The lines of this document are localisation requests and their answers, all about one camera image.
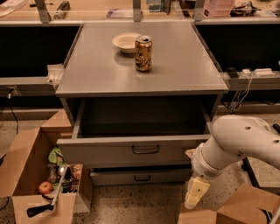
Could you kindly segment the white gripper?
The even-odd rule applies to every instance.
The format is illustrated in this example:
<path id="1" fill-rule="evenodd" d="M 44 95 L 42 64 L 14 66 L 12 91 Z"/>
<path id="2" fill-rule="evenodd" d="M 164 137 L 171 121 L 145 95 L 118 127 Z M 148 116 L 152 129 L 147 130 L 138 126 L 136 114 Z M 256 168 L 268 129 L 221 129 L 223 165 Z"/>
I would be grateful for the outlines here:
<path id="1" fill-rule="evenodd" d="M 224 169 L 221 162 L 221 148 L 216 143 L 201 143 L 185 154 L 191 159 L 193 175 L 187 184 L 185 207 L 194 209 L 210 187 L 207 179 L 216 179 Z"/>

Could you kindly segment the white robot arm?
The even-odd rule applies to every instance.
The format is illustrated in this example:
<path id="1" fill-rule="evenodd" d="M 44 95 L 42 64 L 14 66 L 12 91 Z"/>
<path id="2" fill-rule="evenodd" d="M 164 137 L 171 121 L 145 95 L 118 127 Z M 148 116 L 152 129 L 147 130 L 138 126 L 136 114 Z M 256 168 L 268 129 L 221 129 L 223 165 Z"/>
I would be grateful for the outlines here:
<path id="1" fill-rule="evenodd" d="M 185 207 L 193 209 L 207 192 L 210 181 L 231 164 L 257 158 L 280 169 L 280 136 L 261 118 L 224 115 L 211 125 L 210 138 L 187 150 L 193 174 L 187 185 Z"/>

